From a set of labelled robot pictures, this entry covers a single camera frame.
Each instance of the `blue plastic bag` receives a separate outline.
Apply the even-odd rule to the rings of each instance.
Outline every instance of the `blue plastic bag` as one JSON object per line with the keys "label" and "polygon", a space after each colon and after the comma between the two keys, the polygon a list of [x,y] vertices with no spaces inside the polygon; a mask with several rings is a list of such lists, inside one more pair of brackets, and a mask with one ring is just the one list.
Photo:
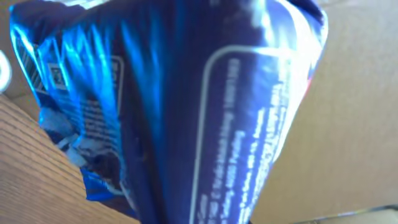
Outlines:
{"label": "blue plastic bag", "polygon": [[248,222],[327,30],[310,0],[11,9],[41,127],[88,200],[144,224]]}

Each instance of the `wooden surface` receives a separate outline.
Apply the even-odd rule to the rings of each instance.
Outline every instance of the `wooden surface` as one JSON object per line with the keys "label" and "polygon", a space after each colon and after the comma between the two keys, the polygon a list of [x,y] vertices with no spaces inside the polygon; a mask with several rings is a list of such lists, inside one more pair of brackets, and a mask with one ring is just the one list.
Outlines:
{"label": "wooden surface", "polygon": [[0,223],[128,223],[85,200],[80,173],[25,112],[0,96]]}

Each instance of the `cardboard surface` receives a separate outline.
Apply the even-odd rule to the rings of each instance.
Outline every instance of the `cardboard surface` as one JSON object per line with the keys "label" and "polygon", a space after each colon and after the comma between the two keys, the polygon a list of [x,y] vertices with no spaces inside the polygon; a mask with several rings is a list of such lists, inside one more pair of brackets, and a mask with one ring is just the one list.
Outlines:
{"label": "cardboard surface", "polygon": [[324,1],[324,58],[252,217],[287,224],[398,202],[398,1]]}
{"label": "cardboard surface", "polygon": [[328,220],[308,222],[304,224],[398,224],[398,212],[383,210],[348,217],[331,218]]}

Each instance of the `nutrition label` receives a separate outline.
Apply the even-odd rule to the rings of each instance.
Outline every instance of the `nutrition label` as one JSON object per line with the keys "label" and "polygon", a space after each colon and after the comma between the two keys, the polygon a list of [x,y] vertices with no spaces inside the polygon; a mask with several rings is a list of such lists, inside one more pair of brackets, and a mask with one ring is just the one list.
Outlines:
{"label": "nutrition label", "polygon": [[204,74],[190,224],[247,223],[289,105],[288,60],[249,47],[221,50]]}

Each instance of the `wood grain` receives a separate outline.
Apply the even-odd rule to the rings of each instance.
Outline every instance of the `wood grain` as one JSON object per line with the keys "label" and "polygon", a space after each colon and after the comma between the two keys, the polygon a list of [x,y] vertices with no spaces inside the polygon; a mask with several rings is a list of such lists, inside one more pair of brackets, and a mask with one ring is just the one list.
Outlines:
{"label": "wood grain", "polygon": [[0,96],[0,223],[138,223],[85,200],[76,167],[37,123]]}

